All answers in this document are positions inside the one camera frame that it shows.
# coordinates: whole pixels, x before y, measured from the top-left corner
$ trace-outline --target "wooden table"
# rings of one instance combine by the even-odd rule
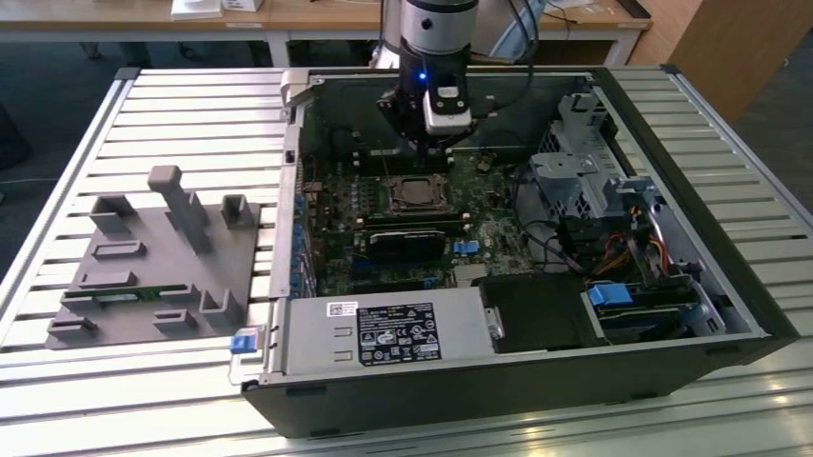
[[[612,42],[608,65],[623,65],[643,30],[617,0],[567,11],[571,21],[544,16],[540,40]],[[172,20],[172,0],[2,0],[0,42],[245,41],[269,43],[278,67],[290,67],[292,40],[374,40],[380,3],[350,0],[266,0],[258,12]]]
[[[268,41],[273,8],[172,20],[172,0],[2,0],[0,42]]]
[[[552,13],[563,16],[561,11]],[[624,65],[649,19],[636,19],[617,0],[599,0],[596,6],[565,11],[571,21],[543,16],[540,40],[613,42],[607,65]],[[380,38],[380,3],[368,0],[274,0],[270,35],[277,43],[292,40],[376,40]],[[278,65],[289,66],[288,50],[273,46]]]

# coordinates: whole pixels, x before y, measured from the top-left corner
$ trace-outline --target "warning label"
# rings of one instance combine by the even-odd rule
[[[358,353],[366,367],[441,359],[432,303],[360,308]]]

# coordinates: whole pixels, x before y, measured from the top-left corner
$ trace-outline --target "black cable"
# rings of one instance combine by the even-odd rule
[[[537,48],[539,48],[537,18],[535,17],[535,13],[532,12],[532,5],[529,4],[529,0],[523,0],[523,3],[525,3],[527,11],[532,14],[532,20],[535,22],[535,36],[532,36],[532,33],[529,32],[529,29],[525,25],[525,21],[523,20],[523,17],[520,16],[520,11],[517,10],[517,6],[515,5],[513,0],[507,0],[507,1],[509,2],[509,6],[512,7],[512,14],[513,14],[515,21],[517,21],[517,24],[523,27],[521,30],[523,30],[523,36],[525,38],[527,48],[525,48],[525,53],[523,54],[523,57],[520,59],[528,59],[529,73],[528,73],[528,76],[525,79],[525,85],[523,86],[523,89],[517,92],[517,94],[515,95],[513,99],[503,104],[495,104],[495,109],[492,110],[492,112],[497,112],[501,109],[511,107],[515,103],[517,103],[520,100],[523,100],[523,98],[525,98],[527,93],[532,89],[532,83],[535,82],[535,56],[537,55]]]
[[[565,46],[563,46],[563,52],[560,55],[560,63],[564,64],[564,53],[565,53],[567,43],[568,43],[568,41],[571,41],[571,22],[573,22],[575,24],[579,24],[579,23],[576,21],[571,21],[571,19],[568,19],[568,11],[565,11],[560,5],[556,5],[553,2],[548,3],[548,5],[551,5],[552,7],[555,7],[557,10],[560,10],[563,12],[564,17],[552,16],[551,14],[548,14],[548,15],[552,17],[556,17],[557,19],[564,20],[564,26],[568,30],[568,32],[564,36]]]
[[[560,19],[561,21],[565,21],[569,24],[576,24],[579,25],[580,21],[575,21],[573,19],[565,19],[561,16],[557,16],[556,14],[552,14],[551,12],[545,12],[544,13],[548,17],[553,17],[555,19]]]

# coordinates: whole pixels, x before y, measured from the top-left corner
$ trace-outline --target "white sticker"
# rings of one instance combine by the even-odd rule
[[[230,29],[261,29],[264,27],[260,22],[228,22],[226,26]]]
[[[329,317],[356,316],[358,302],[329,302]]]

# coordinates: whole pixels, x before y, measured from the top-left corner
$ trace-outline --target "table leg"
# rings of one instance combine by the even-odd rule
[[[620,30],[619,38],[613,42],[611,52],[608,52],[608,58],[605,59],[605,65],[608,67],[619,67],[627,65],[627,61],[631,59],[631,54],[639,43],[639,37],[641,31],[637,29]]]
[[[292,57],[289,55],[289,32],[288,30],[270,30],[266,34],[272,60],[278,68],[292,67]]]

